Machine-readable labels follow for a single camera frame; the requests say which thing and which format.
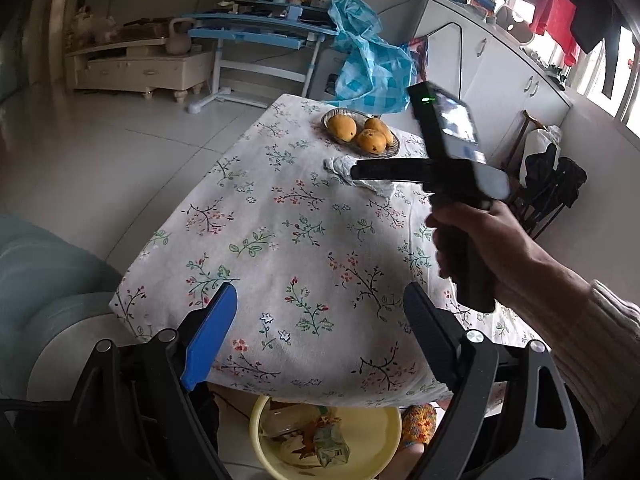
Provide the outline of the right forearm white sleeve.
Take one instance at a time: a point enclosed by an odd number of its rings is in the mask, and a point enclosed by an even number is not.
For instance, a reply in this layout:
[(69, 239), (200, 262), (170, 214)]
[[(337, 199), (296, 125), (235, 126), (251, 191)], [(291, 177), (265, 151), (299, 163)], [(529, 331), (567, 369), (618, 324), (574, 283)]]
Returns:
[(504, 302), (551, 348), (600, 441), (639, 404), (639, 307), (546, 254), (494, 265)]

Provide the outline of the person right hand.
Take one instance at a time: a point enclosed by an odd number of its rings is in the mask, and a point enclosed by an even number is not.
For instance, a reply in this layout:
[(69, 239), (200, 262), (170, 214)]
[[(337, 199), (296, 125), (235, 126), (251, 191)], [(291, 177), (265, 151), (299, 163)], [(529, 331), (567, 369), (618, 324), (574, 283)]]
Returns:
[(443, 276), (454, 270), (454, 250), (445, 242), (445, 231), (457, 228), (469, 235), (495, 275), (494, 291), (500, 304), (512, 309), (519, 304), (553, 304), (553, 260), (524, 232), (505, 204), (495, 202), (488, 211), (463, 204), (435, 207), (426, 225), (436, 230), (434, 242)]

